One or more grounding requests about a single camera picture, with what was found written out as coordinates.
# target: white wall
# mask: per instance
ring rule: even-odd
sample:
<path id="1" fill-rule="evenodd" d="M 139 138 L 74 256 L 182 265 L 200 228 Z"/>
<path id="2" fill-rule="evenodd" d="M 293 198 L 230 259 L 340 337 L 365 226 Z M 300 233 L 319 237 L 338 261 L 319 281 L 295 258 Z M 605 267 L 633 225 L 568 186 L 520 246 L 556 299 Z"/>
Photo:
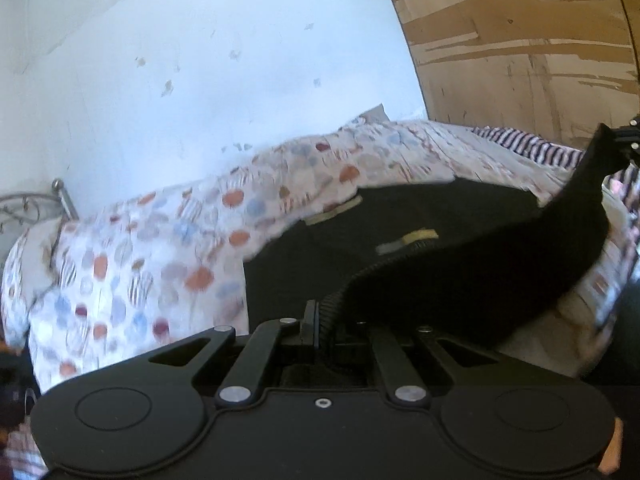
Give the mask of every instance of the white wall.
<path id="1" fill-rule="evenodd" d="M 0 0 L 0 194 L 47 190 L 46 149 L 24 69 L 26 0 Z"/>
<path id="2" fill-rule="evenodd" d="M 423 107 L 391 0 L 28 0 L 26 13 L 28 112 L 81 214 L 381 102 L 392 119 Z"/>

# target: screw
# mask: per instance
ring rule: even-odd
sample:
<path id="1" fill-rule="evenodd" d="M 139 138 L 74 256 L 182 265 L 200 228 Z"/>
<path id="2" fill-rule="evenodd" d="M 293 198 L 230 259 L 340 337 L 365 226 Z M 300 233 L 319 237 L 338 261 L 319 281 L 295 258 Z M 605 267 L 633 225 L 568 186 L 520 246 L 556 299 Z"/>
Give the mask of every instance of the screw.
<path id="1" fill-rule="evenodd" d="M 329 400 L 329 399 L 317 399 L 317 400 L 316 400 L 316 406 L 317 406 L 318 408 L 322 408 L 323 410 L 324 410 L 325 408 L 330 407 L 332 404 L 333 404 L 333 403 L 332 403 L 332 402 L 331 402 L 331 400 Z"/>
<path id="2" fill-rule="evenodd" d="M 394 395 L 404 402 L 417 402 L 427 396 L 427 391 L 420 386 L 400 386 Z"/>
<path id="3" fill-rule="evenodd" d="M 218 395 L 226 402 L 244 402 L 251 397 L 251 390 L 244 386 L 227 386 L 222 388 Z"/>

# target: circular cover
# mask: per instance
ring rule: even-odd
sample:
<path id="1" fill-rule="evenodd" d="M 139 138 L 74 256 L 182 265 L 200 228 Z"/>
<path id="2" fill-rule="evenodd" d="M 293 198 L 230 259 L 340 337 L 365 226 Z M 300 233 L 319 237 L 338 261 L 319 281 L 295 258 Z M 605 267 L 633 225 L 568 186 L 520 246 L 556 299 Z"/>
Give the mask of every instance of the circular cover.
<path id="1" fill-rule="evenodd" d="M 459 386 L 441 411 L 449 436 L 476 458 L 521 473 L 570 470 L 609 445 L 614 413 L 600 392 L 567 386 Z"/>
<path id="2" fill-rule="evenodd" d="M 133 473 L 186 447 L 206 420 L 190 386 L 69 386 L 54 388 L 34 408 L 34 438 L 50 466 Z"/>

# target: striped cloth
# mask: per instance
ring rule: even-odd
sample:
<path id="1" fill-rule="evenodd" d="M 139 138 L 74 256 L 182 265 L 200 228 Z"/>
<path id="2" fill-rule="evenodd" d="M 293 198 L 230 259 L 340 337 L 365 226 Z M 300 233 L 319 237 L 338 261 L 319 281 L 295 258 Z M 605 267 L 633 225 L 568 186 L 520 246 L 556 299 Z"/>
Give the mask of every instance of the striped cloth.
<path id="1" fill-rule="evenodd" d="M 542 137 L 528 134 L 515 128 L 473 128 L 473 133 L 483 139 L 533 160 L 543 166 L 555 166 L 572 170 L 582 159 L 583 150 L 549 142 Z M 640 242 L 640 171 L 635 164 L 630 164 L 625 171 L 608 176 L 604 186 L 620 197 L 630 213 L 631 230 L 628 246 L 628 276 L 640 277 L 638 251 Z"/>

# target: bed sheet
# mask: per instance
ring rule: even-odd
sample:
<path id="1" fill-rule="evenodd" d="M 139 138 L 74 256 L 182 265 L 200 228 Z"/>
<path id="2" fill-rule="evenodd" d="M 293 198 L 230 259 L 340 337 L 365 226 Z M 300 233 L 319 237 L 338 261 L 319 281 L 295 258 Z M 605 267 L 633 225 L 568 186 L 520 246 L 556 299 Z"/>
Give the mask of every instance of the bed sheet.
<path id="1" fill-rule="evenodd" d="M 41 390 L 212 326 L 246 333 L 242 261 L 267 241 L 352 198 L 358 187 L 455 177 L 527 189 L 542 205 L 570 171 L 514 155 L 469 128 L 359 124 L 286 142 L 229 174 L 68 222 L 53 257 L 57 284 L 26 313 Z M 625 214 L 620 200 L 606 202 L 610 218 Z M 572 294 L 500 350 L 567 375 L 603 352 L 623 281 L 625 226 L 612 222 L 600 261 Z M 11 301 L 2 307 L 11 310 Z"/>

